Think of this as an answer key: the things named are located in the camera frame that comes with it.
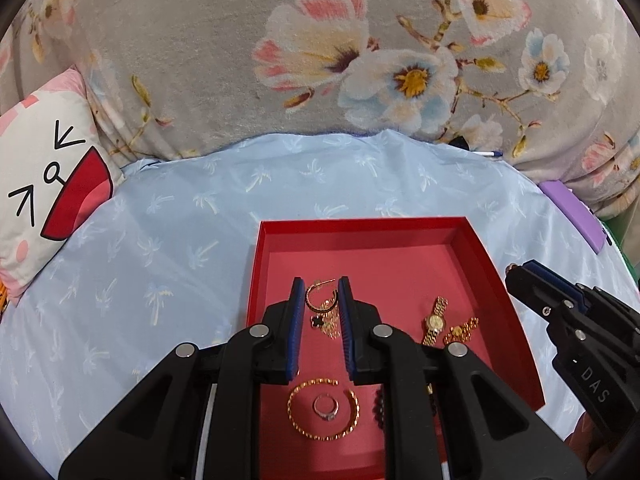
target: watch face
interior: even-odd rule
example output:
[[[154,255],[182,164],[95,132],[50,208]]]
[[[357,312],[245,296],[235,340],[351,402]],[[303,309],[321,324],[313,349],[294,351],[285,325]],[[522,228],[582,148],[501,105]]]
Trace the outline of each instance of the watch face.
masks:
[[[429,328],[441,332],[444,329],[444,319],[437,314],[431,314],[428,321]]]

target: metal bolt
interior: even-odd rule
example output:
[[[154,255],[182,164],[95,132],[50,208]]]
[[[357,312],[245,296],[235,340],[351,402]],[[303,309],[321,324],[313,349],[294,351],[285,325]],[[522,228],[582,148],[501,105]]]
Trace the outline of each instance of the metal bolt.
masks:
[[[182,343],[176,347],[175,354],[178,357],[191,357],[195,351],[196,347],[191,343]]]
[[[264,337],[269,333],[269,327],[266,325],[253,325],[250,329],[249,329],[249,334],[251,334],[253,337]]]
[[[466,345],[457,341],[447,346],[447,350],[449,350],[449,353],[454,357],[464,357],[467,352]]]
[[[389,337],[393,332],[394,330],[389,325],[380,324],[373,327],[373,333],[378,337]]]

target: red tray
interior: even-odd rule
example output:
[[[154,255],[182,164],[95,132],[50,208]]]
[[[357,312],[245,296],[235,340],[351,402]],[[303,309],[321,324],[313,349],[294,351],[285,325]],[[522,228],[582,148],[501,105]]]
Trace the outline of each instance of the red tray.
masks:
[[[263,222],[255,253],[247,324],[262,319],[266,306],[289,297],[292,280],[348,276],[356,300],[374,304],[382,321],[411,335],[424,335],[422,320],[437,296],[449,300],[448,326],[477,316],[480,326],[468,346],[533,410],[545,401],[540,378],[522,326],[502,280],[466,218],[401,218]],[[330,288],[318,292],[324,298]],[[290,386],[262,386],[260,474],[266,480],[375,480],[384,477],[383,432],[374,420],[377,386],[353,386],[345,370],[340,338],[330,339],[310,325],[306,310],[300,349],[300,374]],[[441,346],[442,336],[438,339]],[[293,387],[313,378],[339,386],[304,388],[292,412],[313,434],[342,431],[350,418],[345,389],[355,391],[360,420],[353,434],[331,442],[300,435],[287,417]],[[330,422],[311,403],[331,393],[340,409]],[[436,427],[440,455],[446,460],[442,432]]]

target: pillow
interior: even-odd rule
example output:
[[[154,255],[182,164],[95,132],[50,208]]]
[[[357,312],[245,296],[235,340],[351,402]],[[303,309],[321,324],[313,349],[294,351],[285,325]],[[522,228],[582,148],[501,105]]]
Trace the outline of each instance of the pillow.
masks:
[[[15,303],[124,179],[70,68],[0,116],[0,281]]]

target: bed sheet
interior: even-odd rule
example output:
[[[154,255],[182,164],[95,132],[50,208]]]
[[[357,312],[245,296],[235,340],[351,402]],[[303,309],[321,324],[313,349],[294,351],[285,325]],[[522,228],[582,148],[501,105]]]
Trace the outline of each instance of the bed sheet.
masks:
[[[0,324],[0,402],[54,477],[171,348],[242,328],[261,220],[467,216],[501,275],[535,258],[640,306],[618,249],[594,254],[512,167],[390,130],[272,134],[127,174]],[[542,380],[540,415],[565,437],[582,408],[551,367],[545,323],[515,307]]]

